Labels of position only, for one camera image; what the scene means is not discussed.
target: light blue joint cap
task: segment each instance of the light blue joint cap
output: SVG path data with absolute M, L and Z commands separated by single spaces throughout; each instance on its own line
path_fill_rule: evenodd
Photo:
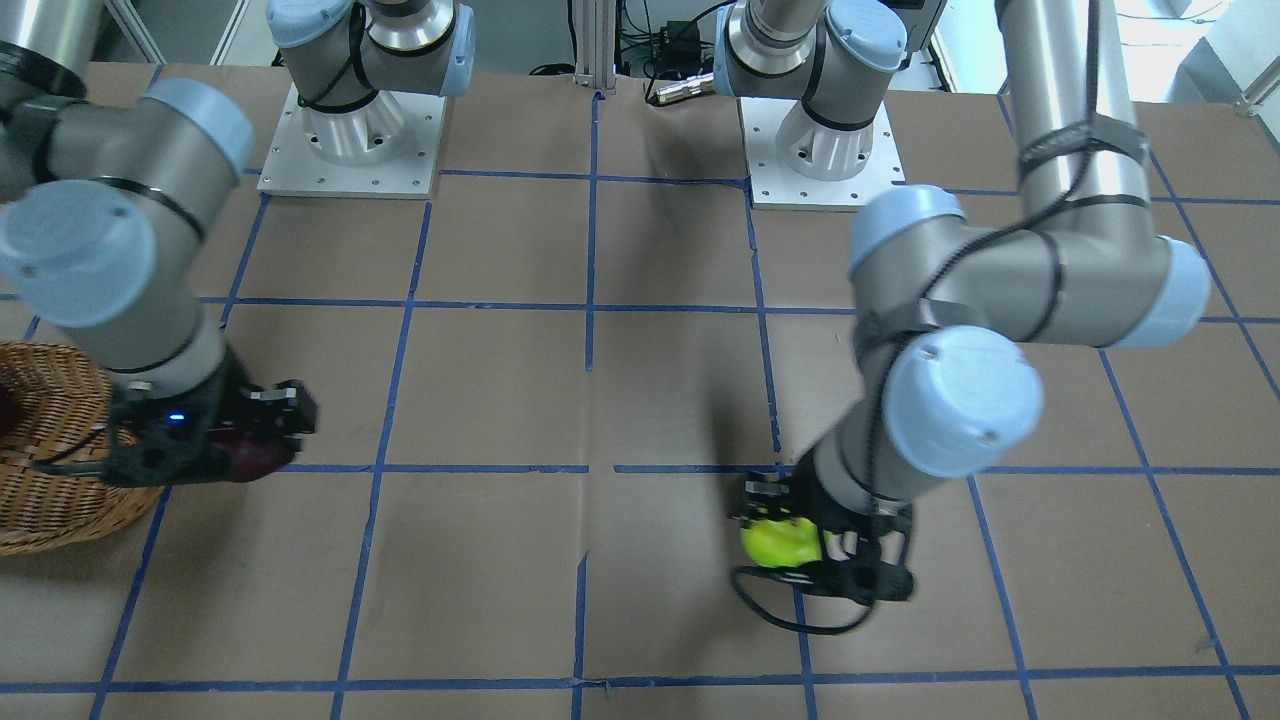
M 351 14 L 353 0 L 271 0 L 266 24 L 271 40 L 285 50 L 306 45 Z
M 1208 305 L 1208 265 L 1194 247 L 1165 237 L 1169 274 L 1147 316 L 1111 347 L 1162 347 L 1187 334 Z
M 733 97 L 733 87 L 728 82 L 728 13 L 732 5 L 716 12 L 716 60 L 712 70 L 716 73 L 716 94 Z
M 911 342 L 890 370 L 884 424 L 902 457 L 937 478 L 995 464 L 1039 421 L 1039 374 L 1009 338 L 974 325 Z
M 849 279 L 854 279 L 863 260 L 893 236 L 942 215 L 965 219 L 964 208 L 956 196 L 932 184 L 893 188 L 868 202 L 854 217 L 849 242 Z
M 92 328 L 127 310 L 156 264 L 151 223 L 91 181 L 33 187 L 0 211 L 0 272 L 50 323 Z
M 253 151 L 253 124 L 239 106 L 221 92 L 202 82 L 187 78 L 163 79 L 142 94 L 178 110 L 205 131 L 209 140 L 223 151 L 239 183 Z
M 827 24 L 837 42 L 877 70 L 897 72 L 906 59 L 906 27 L 877 0 L 832 0 Z
M 453 45 L 449 47 L 449 67 L 444 70 L 440 97 L 466 94 L 471 87 L 471 69 L 476 61 L 475 13 L 467 5 L 458 5 L 453 23 Z

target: blue tape line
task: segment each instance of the blue tape line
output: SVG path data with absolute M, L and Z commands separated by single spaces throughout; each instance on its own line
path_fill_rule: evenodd
M 804 611 L 804 594 L 791 588 L 791 602 L 795 603 L 796 623 L 806 625 L 809 620 Z M 808 720 L 818 720 L 818 692 L 813 683 L 813 659 L 809 656 L 809 633 L 796 633 L 800 646 L 800 678 L 804 680 L 804 706 Z
M 582 679 L 586 662 L 586 562 L 590 552 L 577 564 L 577 587 L 573 593 L 573 678 Z
M 1103 678 L 1202 678 L 1220 676 L 1219 665 L 1171 665 L 1166 667 L 1065 667 L 1032 670 L 1033 680 L 1094 680 Z
M 819 685 L 923 685 L 941 683 L 996 683 L 1018 679 L 1014 670 L 948 670 L 941 673 L 827 673 L 814 675 Z
M 111 683 L 115 693 L 315 693 L 332 692 L 332 680 L 178 680 Z
M 96 693 L 102 683 L 0 683 L 4 694 L 88 694 Z
M 372 465 L 311 465 L 307 462 L 292 462 L 276 470 L 276 473 L 371 473 Z
M 751 249 L 751 283 L 755 286 L 755 316 L 760 327 L 760 359 L 764 363 L 764 395 L 769 404 L 769 432 L 773 452 L 782 452 L 782 428 L 778 425 L 778 395 L 773 384 L 773 355 L 769 350 L 769 318 L 764 306 L 764 281 L 760 274 L 760 247 L 755 241 L 755 222 L 751 219 L 751 190 L 744 188 L 746 210 L 746 242 Z
M 576 313 L 586 310 L 586 305 L 579 302 L 479 302 L 466 300 L 415 300 L 413 307 L 442 310 L 571 310 Z
M 1107 382 L 1111 383 L 1111 392 L 1115 393 L 1116 404 L 1120 406 L 1120 414 L 1124 416 L 1125 427 L 1129 429 L 1129 438 L 1133 441 L 1133 446 L 1138 451 L 1138 459 L 1142 461 L 1144 468 L 1149 468 L 1151 462 L 1147 460 L 1147 450 L 1143 447 L 1142 436 L 1138 434 L 1138 425 L 1133 419 L 1133 414 L 1129 411 L 1129 402 L 1125 401 L 1124 391 L 1120 389 L 1120 380 L 1116 377 L 1115 369 L 1111 366 L 1111 359 L 1107 357 L 1105 350 L 1098 350 L 1098 357 L 1102 360 L 1102 369 L 1107 373 Z M 1178 565 L 1183 569 L 1183 575 L 1187 578 L 1187 585 L 1192 592 L 1192 597 L 1196 600 L 1196 607 L 1199 610 L 1201 620 L 1204 623 L 1204 629 L 1208 632 L 1210 639 L 1213 641 L 1213 651 L 1217 653 L 1219 665 L 1226 674 L 1226 684 L 1231 688 L 1231 697 L 1235 698 L 1235 707 L 1240 712 L 1240 720 L 1249 720 L 1249 710 L 1244 705 L 1244 696 L 1240 693 L 1240 685 L 1236 683 L 1235 675 L 1230 671 L 1230 661 L 1226 657 L 1226 648 L 1222 647 L 1222 641 L 1217 634 L 1217 629 L 1213 626 L 1213 618 L 1210 615 L 1208 605 L 1206 605 L 1204 596 L 1199 589 L 1199 583 L 1196 582 L 1196 574 L 1192 571 L 1190 562 L 1187 560 L 1187 552 L 1183 550 L 1181 538 L 1178 536 L 1178 529 L 1174 527 L 1174 518 L 1169 514 L 1169 505 L 1165 502 L 1165 495 L 1160 489 L 1160 483 L 1156 482 L 1155 473 L 1147 474 L 1147 484 L 1151 487 L 1151 493 L 1156 500 L 1156 507 L 1160 510 L 1160 518 L 1165 523 L 1165 532 L 1169 534 L 1169 541 L 1174 546 L 1174 553 L 1178 556 Z
M 248 231 L 248 240 L 244 241 L 244 252 L 241 252 L 241 263 L 236 268 L 236 278 L 232 281 L 232 290 L 227 293 L 227 304 L 223 306 L 221 325 L 225 328 L 230 322 L 232 309 L 239 296 L 239 286 L 244 281 L 244 270 L 248 268 L 250 258 L 253 255 L 253 245 L 257 243 L 257 233 L 262 229 L 262 219 L 266 218 L 266 206 L 271 204 L 270 195 L 260 196 L 257 201 L 257 214 L 253 215 L 253 224 Z
M 591 680 L 584 683 L 589 688 L 719 688 L 742 685 L 803 685 L 804 678 L 797 674 L 777 675 L 751 675 L 751 676 L 721 676 L 721 675 L 690 675 L 686 678 L 666 676 L 622 676 L 608 680 Z
M 590 179 L 582 173 L 527 173 L 521 170 L 440 170 L 442 176 L 472 178 L 530 178 L 530 179 Z
M 387 473 L 404 473 L 404 474 L 440 474 L 440 473 L 456 473 L 456 474 L 524 474 L 524 473 L 541 473 L 541 474 L 567 474 L 567 475 L 585 475 L 591 471 L 588 465 L 397 465 L 385 464 L 381 466 L 383 471 Z
M 982 493 L 978 491 L 978 480 L 969 475 L 969 497 L 973 498 L 973 509 L 978 516 L 978 527 L 982 529 L 982 542 L 987 546 L 987 559 L 991 561 L 991 575 L 996 580 L 996 592 L 1000 596 L 1000 609 L 1005 614 L 1005 626 L 1009 629 L 1009 644 L 1014 652 L 1014 666 L 1018 669 L 1018 684 L 1023 689 L 1023 702 L 1027 703 L 1027 716 L 1038 720 L 1036 710 L 1036 697 L 1032 693 L 1030 675 L 1027 673 L 1027 657 L 1023 655 L 1023 642 L 1018 635 L 1018 623 L 1014 620 L 1014 606 L 1009 600 L 1009 588 L 1005 585 L 1005 574 L 1000 569 L 1000 556 L 996 555 L 996 541 L 991 534 L 991 524 L 987 521 L 987 509 L 982 503 Z
M 573 697 L 570 715 L 572 720 L 582 720 L 582 683 L 586 664 L 586 561 L 590 553 L 584 553 L 577 564 L 577 587 L 573 593 Z
M 989 196 L 989 197 L 1018 197 L 1016 190 L 964 190 L 957 187 L 943 188 L 951 195 L 974 195 L 974 196 Z
M 719 313 L 748 315 L 759 313 L 756 307 L 739 305 L 595 305 L 602 313 Z
M 604 95 L 596 92 L 591 96 L 591 173 L 589 176 L 591 188 L 588 200 L 586 220 L 586 328 L 584 338 L 582 361 L 584 369 L 590 373 L 595 369 L 595 240 L 598 200 L 600 191 L 600 100 Z
M 236 305 L 283 305 L 312 307 L 403 307 L 403 300 L 343 300 L 339 297 L 237 297 Z
M 745 179 L 736 178 L 645 178 L 635 176 L 599 176 L 603 182 L 641 183 L 641 184 L 719 184 L 737 190 L 746 190 Z
M 1028 670 L 1032 680 L 1089 680 L 1115 678 L 1216 678 L 1226 673 L 1247 676 L 1280 676 L 1280 665 L 1165 665 L 1132 667 L 1050 667 Z M 945 670 L 915 673 L 826 673 L 814 674 L 815 685 L 879 685 L 879 684 L 951 684 L 1018 680 L 1014 670 Z M 348 680 L 346 691 L 525 691 L 570 689 L 575 687 L 654 688 L 654 687 L 723 687 L 723 685 L 803 685 L 804 675 L 758 675 L 692 678 L 622 676 L 607 680 L 575 678 L 440 678 L 440 679 L 367 679 Z M 114 682 L 110 693 L 191 693 L 191 692 L 332 692 L 334 680 L 175 680 Z M 87 694 L 101 683 L 0 683 L 4 694 Z
M 1230 323 L 1230 324 L 1244 323 L 1247 325 L 1277 325 L 1277 324 L 1280 324 L 1280 318 L 1253 318 L 1253 316 L 1249 316 L 1249 318 L 1245 318 L 1245 316 L 1240 316 L 1240 318 L 1220 318 L 1220 316 L 1208 316 L 1208 315 L 1206 315 L 1206 316 L 1201 318 L 1199 322 L 1202 322 L 1202 323 Z
M 777 465 L 614 465 L 620 475 L 732 475 L 736 473 L 776 473 Z
M 1170 197 L 1170 202 L 1183 202 L 1194 205 L 1265 205 L 1265 206 L 1280 206 L 1280 200 L 1245 200 L 1243 197 Z
M 1233 665 L 1236 675 L 1280 675 L 1280 665 Z
M 764 313 L 768 315 L 858 315 L 858 310 L 852 307 L 765 307 Z
M 1005 118 L 1005 127 L 1009 128 L 1009 135 L 1014 135 L 1014 140 L 1016 141 L 1018 137 L 1014 131 L 1014 118 L 1009 114 L 1009 105 L 1005 102 L 1005 96 L 997 92 L 996 104 L 1000 105 L 1000 114 Z
M 992 465 L 982 475 L 1280 475 L 1280 468 Z
M 1267 366 L 1266 360 L 1262 357 L 1258 345 L 1253 342 L 1253 334 L 1249 333 L 1249 328 L 1247 328 L 1244 323 L 1239 323 L 1240 313 L 1235 307 L 1235 301 L 1231 300 L 1231 295 L 1226 291 L 1226 284 L 1222 282 L 1222 277 L 1217 273 L 1217 268 L 1213 265 L 1208 252 L 1204 250 L 1204 243 L 1201 242 L 1199 233 L 1196 232 L 1196 225 L 1192 224 L 1190 215 L 1187 214 L 1187 208 L 1183 205 L 1181 199 L 1178 197 L 1178 192 L 1174 191 L 1174 183 L 1169 181 L 1169 176 L 1165 173 L 1165 168 L 1161 167 L 1160 159 L 1156 158 L 1155 150 L 1151 151 L 1151 164 L 1156 168 L 1156 173 L 1160 174 L 1160 181 L 1165 183 L 1165 188 L 1169 190 L 1169 196 L 1174 199 L 1174 205 L 1178 208 L 1178 214 L 1181 217 L 1183 224 L 1187 225 L 1187 232 L 1190 233 L 1192 242 L 1196 243 L 1196 249 L 1199 250 L 1201 256 L 1204 258 L 1204 264 L 1208 265 L 1208 272 L 1213 278 L 1213 284 L 1216 284 L 1219 292 L 1222 293 L 1222 300 L 1226 301 L 1226 309 L 1231 313 L 1231 316 L 1236 319 L 1240 334 L 1244 336 L 1244 343 L 1249 346 L 1249 352 L 1253 354 L 1253 360 L 1262 370 L 1262 377 L 1266 378 L 1267 384 L 1271 386 L 1271 395 L 1274 395 L 1276 400 L 1280 400 L 1280 383 L 1276 383 L 1276 378 L 1271 374 L 1271 368 Z
M 379 691 L 563 691 L 573 685 L 568 678 L 449 678 L 449 679 L 396 679 L 348 680 L 346 692 L 364 693 Z
M 360 543 L 360 561 L 356 565 L 356 583 L 351 593 L 351 610 L 347 614 L 347 632 L 342 642 L 342 657 L 338 661 L 338 679 L 333 693 L 332 720 L 342 719 L 342 706 L 346 697 L 347 679 L 351 675 L 351 656 L 356 647 L 356 629 L 360 623 L 360 607 L 365 597 L 365 580 L 369 577 L 369 559 L 374 547 L 374 528 L 378 524 L 378 505 L 381 497 L 383 473 L 387 465 L 387 447 L 390 445 L 392 425 L 396 420 L 396 401 L 399 396 L 401 374 L 404 369 L 404 352 L 408 347 L 410 329 L 413 323 L 413 299 L 422 274 L 422 258 L 426 254 L 428 234 L 431 227 L 431 204 L 422 210 L 422 225 L 417 236 L 417 250 L 413 255 L 413 268 L 410 273 L 408 293 L 402 304 L 399 340 L 396 345 L 396 361 L 392 365 L 390 387 L 387 391 L 387 413 L 383 418 L 383 432 L 378 439 L 378 457 L 374 461 L 374 479 L 369 491 L 369 520 L 365 523 L 364 539 Z
M 169 506 L 169 496 L 173 488 L 168 487 L 160 493 L 155 514 L 151 516 L 151 527 L 147 529 L 147 539 L 142 546 L 142 560 L 137 571 L 133 573 L 133 583 L 129 585 L 129 596 L 124 601 L 124 611 L 120 612 L 120 623 L 115 628 L 115 639 L 111 641 L 111 651 L 106 656 L 106 666 L 102 669 L 102 680 L 93 696 L 93 707 L 90 710 L 90 720 L 99 720 L 102 716 L 102 705 L 106 703 L 106 693 L 110 691 L 111 680 L 115 679 L 115 667 L 120 662 L 120 652 L 124 650 L 124 638 L 129 634 L 129 625 L 133 623 L 133 611 L 138 606 L 138 597 L 142 594 L 142 583 L 147 578 L 147 569 L 151 568 L 151 553 L 156 547 L 156 538 L 160 536 L 160 523 L 164 521 L 164 511 Z

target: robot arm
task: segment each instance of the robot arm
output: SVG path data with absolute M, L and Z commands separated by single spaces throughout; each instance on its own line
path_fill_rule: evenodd
M 92 0 L 0 3 L 0 200 L 14 200 L 0 272 L 115 384 L 108 459 L 42 469 L 118 486 L 252 480 L 292 460 L 315 405 L 293 380 L 250 384 L 183 279 L 252 128 L 187 79 L 129 110 L 84 102 L 100 13 Z
M 777 137 L 794 170 L 820 181 L 863 170 L 876 113 L 908 58 L 893 10 L 877 0 L 740 0 L 717 27 L 717 92 L 797 101 Z
M 471 85 L 474 13 L 454 0 L 271 0 L 266 18 L 311 149 L 337 165 L 392 158 L 412 136 L 390 91 L 457 96 Z
M 749 603 L 744 574 L 868 607 L 905 600 L 905 553 L 883 561 L 881 537 L 909 537 L 916 497 L 993 464 L 1039 419 L 1041 380 L 1014 341 L 1164 346 L 1203 313 L 1203 259 L 1155 234 L 1111 0 L 997 0 L 997 14 L 1027 218 L 972 228 L 929 186 L 891 191 L 856 217 L 849 277 L 867 398 L 788 478 L 748 483 L 740 519 L 760 568 L 739 569 L 733 584 Z M 765 537 L 795 518 L 818 528 L 800 564 Z M 856 550 L 828 552 L 841 534 Z

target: white wall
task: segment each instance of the white wall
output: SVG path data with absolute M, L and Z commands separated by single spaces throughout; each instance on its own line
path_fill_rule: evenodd
M 1204 38 L 1236 85 L 1247 87 L 1280 56 L 1280 0 L 1234 0 Z M 1260 117 L 1280 137 L 1280 92 L 1261 108 Z

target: grid of blue tape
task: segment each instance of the grid of blue tape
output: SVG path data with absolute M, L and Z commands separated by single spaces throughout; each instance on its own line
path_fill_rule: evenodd
M 156 69 L 152 82 L 159 77 L 160 68 Z M 893 684 L 893 683 L 983 683 L 983 682 L 1016 682 L 1027 705 L 1030 720 L 1038 720 L 1036 708 L 1033 680 L 1050 679 L 1098 679 L 1098 678 L 1152 678 L 1152 676 L 1221 676 L 1224 678 L 1235 700 L 1242 720 L 1249 720 L 1249 711 L 1240 693 L 1236 678 L 1249 675 L 1280 675 L 1280 665 L 1233 665 L 1217 638 L 1213 619 L 1204 602 L 1199 584 L 1196 580 L 1190 564 L 1187 560 L 1178 530 L 1169 514 L 1158 478 L 1165 475 L 1261 475 L 1280 477 L 1280 468 L 1179 468 L 1179 466 L 1153 466 L 1148 462 L 1142 445 L 1137 424 L 1129 413 L 1128 404 L 1120 388 L 1119 380 L 1111 368 L 1106 351 L 1098 351 L 1100 363 L 1107 373 L 1116 402 L 1124 415 L 1132 441 L 1138 452 L 1140 465 L 1138 466 L 993 466 L 988 471 L 992 474 L 1087 474 L 1087 475 L 1143 475 L 1147 478 L 1155 501 L 1164 519 L 1166 530 L 1178 556 L 1181 570 L 1187 578 L 1188 588 L 1196 600 L 1206 630 L 1213 642 L 1219 664 L 1216 666 L 1146 666 L 1146 667 L 1069 667 L 1038 670 L 1027 666 L 1019 641 L 1018 625 L 1012 605 L 1006 591 L 1005 578 L 1001 571 L 1000 559 L 996 553 L 995 539 L 987 521 L 986 509 L 982 501 L 982 492 L 975 478 L 968 479 L 970 497 L 982 529 L 988 560 L 991 562 L 992 577 L 996 583 L 997 594 L 1005 615 L 1006 629 L 1014 653 L 1015 667 L 1012 670 L 977 670 L 977 671 L 938 671 L 938 673 L 814 673 L 813 661 L 809 655 L 808 638 L 799 635 L 797 651 L 800 655 L 799 674 L 755 675 L 755 676 L 620 676 L 608 680 L 589 680 L 584 676 L 584 653 L 586 644 L 586 582 L 588 557 L 584 556 L 577 569 L 577 587 L 575 592 L 575 659 L 572 674 L 567 678 L 507 678 L 507 679 L 379 679 L 379 680 L 352 680 L 348 678 L 351 657 L 357 635 L 360 620 L 360 607 L 364 597 L 365 578 L 369 568 L 369 559 L 372 550 L 374 529 L 378 520 L 379 495 L 381 479 L 385 473 L 567 473 L 586 474 L 585 465 L 404 465 L 387 462 L 387 447 L 390 439 L 392 425 L 396 418 L 396 401 L 399 388 L 401 370 L 404 361 L 404 351 L 408 333 L 412 324 L 413 310 L 417 307 L 472 307 L 495 310 L 543 310 L 543 311 L 579 311 L 586 316 L 586 342 L 585 342 L 585 368 L 593 369 L 594 356 L 594 316 L 595 313 L 723 313 L 723 314 L 755 314 L 759 322 L 760 351 L 764 363 L 764 383 L 769 406 L 769 424 L 772 430 L 774 454 L 781 454 L 781 430 L 777 415 L 777 397 L 773 383 L 773 368 L 769 348 L 768 318 L 773 315 L 855 315 L 851 309 L 828 307 L 769 307 L 765 305 L 764 286 L 760 273 L 759 247 L 755 238 L 755 227 L 751 218 L 751 191 L 749 179 L 710 178 L 710 179 L 664 179 L 646 177 L 605 176 L 598 172 L 599 163 L 599 104 L 603 96 L 596 95 L 591 101 L 591 154 L 590 172 L 577 173 L 526 173 L 526 172 L 492 172 L 492 170 L 443 170 L 442 174 L 452 176 L 479 176 L 479 177 L 504 177 L 504 178 L 553 178 L 553 179 L 581 179 L 590 183 L 590 213 L 589 213 L 589 238 L 588 238 L 588 292 L 584 304 L 521 304 L 521 302 L 449 302 L 449 301 L 424 301 L 417 300 L 417 287 L 421 275 L 422 258 L 426 251 L 431 205 L 426 204 L 422 214 L 422 224 L 419 234 L 417 250 L 413 268 L 411 270 L 408 292 L 403 301 L 387 300 L 326 300 L 326 299 L 271 299 L 271 297 L 239 297 L 241 281 L 244 270 L 252 259 L 253 246 L 262 220 L 268 211 L 270 199 L 261 196 L 257 213 L 244 243 L 244 250 L 237 268 L 234 281 L 225 297 L 204 297 L 206 304 L 221 305 L 221 323 L 225 325 L 230 320 L 233 309 L 237 305 L 300 305 L 300 306 L 358 306 L 358 307 L 401 307 L 403 310 L 399 340 L 396 350 L 394 366 L 392 370 L 390 387 L 387 396 L 387 410 L 383 420 L 383 429 L 379 438 L 378 455 L 371 465 L 320 465 L 298 462 L 287 468 L 287 473 L 371 473 L 372 483 L 369 497 L 369 519 L 362 536 L 360 560 L 352 600 L 343 639 L 342 656 L 339 660 L 338 676 L 334 680 L 321 682 L 251 682 L 251 680 L 223 680 L 223 682 L 116 682 L 114 679 L 115 666 L 124 646 L 125 637 L 132 621 L 138 596 L 141 594 L 151 555 L 156 538 L 165 516 L 169 501 L 166 491 L 157 505 L 151 519 L 143 544 L 142 557 L 129 588 L 124 610 L 108 656 L 102 678 L 97 683 L 0 683 L 0 694 L 18 693 L 92 693 L 95 702 L 91 711 L 91 720 L 101 716 L 106 697 L 111 693 L 174 693 L 174 692 L 324 692 L 333 693 L 330 716 L 333 720 L 342 717 L 343 701 L 347 693 L 374 692 L 374 691 L 440 691 L 440 689 L 547 689 L 568 691 L 572 693 L 571 716 L 580 720 L 582 714 L 582 692 L 588 688 L 653 688 L 653 687 L 708 687 L 708 685 L 799 685 L 805 691 L 805 710 L 809 720 L 818 720 L 820 716 L 815 688 L 831 684 Z M 1007 109 L 1002 99 L 998 99 L 1000 108 L 1006 123 L 1011 123 Z M 1158 159 L 1152 155 L 1155 164 L 1167 196 L 1156 196 L 1156 202 L 1174 204 L 1187 225 L 1192 241 L 1201 254 L 1210 260 L 1199 236 L 1196 232 L 1185 205 L 1216 204 L 1216 205 L 1274 205 L 1280 206 L 1280 200 L 1233 200 L 1233 199 L 1192 199 L 1180 197 L 1174 191 L 1169 177 L 1160 165 Z M 754 306 L 698 306 L 698 305 L 598 305 L 595 297 L 595 233 L 596 233 L 596 188 L 600 182 L 625 183 L 660 183 L 660 184 L 721 184 L 737 188 L 744 193 L 745 214 L 748 222 L 748 242 L 751 252 L 751 277 L 755 291 Z M 1012 191 L 965 190 L 948 188 L 956 195 L 969 196 L 1016 196 Z M 1206 316 L 1206 323 L 1228 323 L 1239 328 L 1248 343 L 1260 370 L 1266 377 L 1272 392 L 1280 398 L 1280 389 L 1276 387 L 1275 375 L 1267 366 L 1253 337 L 1249 333 L 1251 325 L 1280 324 L 1280 318 L 1252 318 L 1242 316 L 1230 293 L 1222 282 L 1221 275 L 1212 266 L 1212 278 L 1229 307 L 1229 316 Z M 12 295 L 0 295 L 0 300 L 15 300 Z M 29 340 L 38 325 L 38 318 L 33 319 L 27 328 L 26 338 Z M 740 471 L 776 471 L 785 470 L 781 464 L 774 465 L 614 465 L 616 473 L 644 473 L 644 474 L 716 474 Z M 803 623 L 805 615 L 804 598 L 795 596 L 795 614 Z

